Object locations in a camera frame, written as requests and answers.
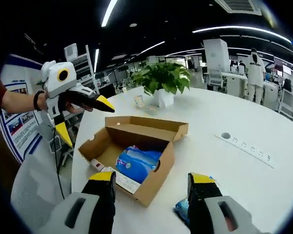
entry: black ceiling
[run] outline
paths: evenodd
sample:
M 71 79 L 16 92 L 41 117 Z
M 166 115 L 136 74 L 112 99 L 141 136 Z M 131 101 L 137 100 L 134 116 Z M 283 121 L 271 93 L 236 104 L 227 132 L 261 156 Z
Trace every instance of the black ceiling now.
M 77 43 L 79 54 L 100 49 L 97 71 L 110 64 L 123 64 L 132 54 L 165 41 L 134 60 L 142 60 L 150 55 L 167 55 L 178 51 L 202 48 L 204 39 L 219 38 L 228 47 L 252 48 L 276 55 L 293 63 L 293 44 L 262 32 L 223 29 L 193 34 L 192 31 L 224 25 L 245 25 L 267 29 L 279 33 L 293 41 L 293 6 L 275 6 L 266 1 L 275 15 L 272 23 L 264 16 L 249 14 L 229 14 L 213 0 L 118 0 L 107 27 L 101 23 L 109 0 L 45 0 L 37 6 L 32 2 L 20 12 L 21 33 L 15 39 L 13 53 L 40 62 L 65 60 L 63 48 Z M 35 43 L 25 38 L 26 33 Z M 248 54 L 247 51 L 229 50 L 229 53 Z M 118 60 L 111 60 L 119 54 L 127 54 Z

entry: white shirt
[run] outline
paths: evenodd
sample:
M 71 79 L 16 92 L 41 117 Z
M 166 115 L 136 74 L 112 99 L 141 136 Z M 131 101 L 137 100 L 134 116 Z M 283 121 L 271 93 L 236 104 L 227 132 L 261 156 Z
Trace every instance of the white shirt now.
M 253 60 L 253 54 L 257 56 L 257 63 Z M 257 53 L 252 52 L 245 65 L 248 68 L 249 84 L 263 87 L 264 72 L 266 72 L 263 60 L 257 55 Z

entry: white flower pot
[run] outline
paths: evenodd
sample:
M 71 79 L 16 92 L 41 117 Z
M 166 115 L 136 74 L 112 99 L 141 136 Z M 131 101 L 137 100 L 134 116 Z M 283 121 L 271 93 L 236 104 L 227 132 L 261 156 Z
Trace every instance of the white flower pot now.
M 160 108 L 171 106 L 174 104 L 174 94 L 165 91 L 165 89 L 155 90 L 152 104 Z

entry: potted plant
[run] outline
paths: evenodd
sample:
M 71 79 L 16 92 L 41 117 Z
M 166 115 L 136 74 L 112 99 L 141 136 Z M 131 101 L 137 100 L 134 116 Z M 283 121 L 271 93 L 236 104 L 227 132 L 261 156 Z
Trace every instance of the potted plant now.
M 133 74 L 133 81 L 144 87 L 144 93 L 153 95 L 154 104 L 166 107 L 173 104 L 177 89 L 183 93 L 185 87 L 190 89 L 190 73 L 178 63 L 159 62 L 148 65 Z

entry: blue package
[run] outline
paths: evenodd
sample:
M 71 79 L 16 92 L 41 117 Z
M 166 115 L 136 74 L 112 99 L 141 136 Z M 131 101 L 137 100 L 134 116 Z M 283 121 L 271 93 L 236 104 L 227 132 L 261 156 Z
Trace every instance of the blue package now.
M 117 170 L 142 184 L 150 171 L 155 170 L 162 153 L 142 151 L 136 147 L 128 147 L 116 161 Z
M 179 201 L 173 210 L 178 215 L 178 217 L 184 222 L 184 224 L 189 228 L 190 220 L 188 218 L 188 208 L 189 208 L 188 198 L 185 198 Z

